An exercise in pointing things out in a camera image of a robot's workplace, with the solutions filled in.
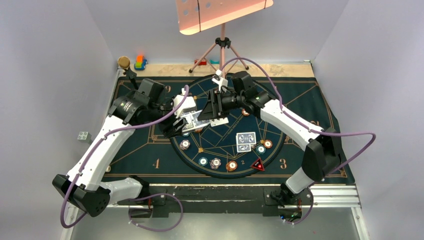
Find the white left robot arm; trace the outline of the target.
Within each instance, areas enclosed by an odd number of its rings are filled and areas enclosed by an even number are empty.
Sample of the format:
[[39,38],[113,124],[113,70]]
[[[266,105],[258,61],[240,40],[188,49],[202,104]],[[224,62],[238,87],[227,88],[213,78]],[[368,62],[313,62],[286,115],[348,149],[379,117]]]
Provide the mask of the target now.
[[189,86],[174,97],[162,98],[166,87],[144,78],[137,89],[116,98],[94,142],[67,174],[57,174],[52,185],[70,203],[90,217],[99,216],[109,204],[132,200],[138,205],[149,199],[150,184],[132,175],[103,182],[112,160],[137,129],[159,125],[167,138],[182,134],[186,120],[181,113],[190,107]]

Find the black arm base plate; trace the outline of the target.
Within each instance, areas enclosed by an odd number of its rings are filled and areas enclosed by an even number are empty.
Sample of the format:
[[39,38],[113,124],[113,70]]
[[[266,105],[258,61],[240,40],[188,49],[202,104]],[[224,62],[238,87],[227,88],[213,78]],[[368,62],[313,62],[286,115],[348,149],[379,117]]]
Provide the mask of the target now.
[[149,200],[122,200],[119,207],[136,209],[132,215],[141,216],[141,209],[151,210],[154,218],[167,218],[170,213],[197,214],[261,214],[264,217],[299,219],[313,205],[310,189],[289,196],[279,184],[236,185],[152,185]]

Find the dealt card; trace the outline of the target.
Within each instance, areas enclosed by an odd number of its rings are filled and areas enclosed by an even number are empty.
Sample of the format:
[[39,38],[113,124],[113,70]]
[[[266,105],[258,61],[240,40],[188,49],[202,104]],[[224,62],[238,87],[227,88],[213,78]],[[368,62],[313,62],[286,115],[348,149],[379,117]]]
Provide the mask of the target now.
[[236,133],[236,144],[245,145],[245,144],[255,144],[257,142],[255,132],[238,132]]

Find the purple chips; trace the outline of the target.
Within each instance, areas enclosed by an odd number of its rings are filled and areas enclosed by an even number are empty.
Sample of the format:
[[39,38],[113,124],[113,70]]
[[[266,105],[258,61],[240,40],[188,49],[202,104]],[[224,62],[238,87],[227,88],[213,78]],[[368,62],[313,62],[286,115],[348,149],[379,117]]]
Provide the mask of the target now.
[[190,147],[191,143],[189,140],[184,139],[180,142],[179,148],[183,151],[187,150]]

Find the purple white poker chip stack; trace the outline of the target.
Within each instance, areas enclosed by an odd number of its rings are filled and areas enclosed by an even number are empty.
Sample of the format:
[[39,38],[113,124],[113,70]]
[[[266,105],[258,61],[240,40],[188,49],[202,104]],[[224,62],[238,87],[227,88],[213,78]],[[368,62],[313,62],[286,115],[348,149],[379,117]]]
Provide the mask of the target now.
[[213,170],[217,170],[221,166],[221,160],[219,158],[213,158],[210,161],[210,168]]

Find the blue playing card deck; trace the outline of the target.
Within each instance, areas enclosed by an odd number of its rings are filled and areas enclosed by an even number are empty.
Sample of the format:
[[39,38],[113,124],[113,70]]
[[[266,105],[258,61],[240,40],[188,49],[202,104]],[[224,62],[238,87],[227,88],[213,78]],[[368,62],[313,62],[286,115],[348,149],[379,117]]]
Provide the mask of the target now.
[[203,127],[208,126],[211,121],[210,120],[199,120],[198,117],[202,111],[191,111],[186,112],[181,115],[181,118],[184,118],[186,121],[186,124],[183,127],[184,132],[194,131],[196,129],[200,129]]

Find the green poker chip stack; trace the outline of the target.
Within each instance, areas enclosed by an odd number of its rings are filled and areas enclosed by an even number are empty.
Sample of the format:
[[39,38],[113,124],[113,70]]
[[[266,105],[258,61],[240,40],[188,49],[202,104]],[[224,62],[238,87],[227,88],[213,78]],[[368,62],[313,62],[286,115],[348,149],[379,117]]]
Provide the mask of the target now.
[[209,160],[206,157],[200,157],[198,164],[202,167],[206,166],[209,163]]

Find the red triangle dealer marker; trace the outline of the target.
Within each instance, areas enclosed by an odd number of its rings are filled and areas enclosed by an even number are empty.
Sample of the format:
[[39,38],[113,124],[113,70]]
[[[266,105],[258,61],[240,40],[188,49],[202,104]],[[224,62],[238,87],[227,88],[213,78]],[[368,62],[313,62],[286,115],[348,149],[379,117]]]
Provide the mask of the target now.
[[263,161],[262,161],[262,159],[259,157],[257,160],[255,160],[252,164],[251,164],[251,166],[250,166],[252,169],[255,169],[255,170],[259,170],[259,171],[265,171],[265,167],[264,167],[264,165],[263,165]]

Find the orange poker chip stack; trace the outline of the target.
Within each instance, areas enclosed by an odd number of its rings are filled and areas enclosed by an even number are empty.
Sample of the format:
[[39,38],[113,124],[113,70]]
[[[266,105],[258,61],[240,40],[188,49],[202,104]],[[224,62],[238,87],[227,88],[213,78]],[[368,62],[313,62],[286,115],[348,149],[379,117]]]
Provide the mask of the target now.
[[227,162],[227,164],[225,165],[225,168],[228,172],[233,172],[238,168],[238,164],[236,161],[231,160]]

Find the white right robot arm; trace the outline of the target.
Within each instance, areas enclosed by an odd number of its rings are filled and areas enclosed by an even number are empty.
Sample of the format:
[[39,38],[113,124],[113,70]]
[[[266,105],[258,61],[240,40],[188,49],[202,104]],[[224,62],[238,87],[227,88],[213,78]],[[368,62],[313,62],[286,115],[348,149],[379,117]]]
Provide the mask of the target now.
[[227,87],[228,81],[220,70],[211,80],[218,89],[208,93],[199,120],[217,120],[230,110],[243,108],[282,131],[304,151],[301,167],[281,186],[280,196],[284,202],[294,203],[304,189],[324,179],[342,163],[342,143],[335,129],[314,125],[290,111],[273,94],[258,91],[246,71],[232,75],[232,90]]

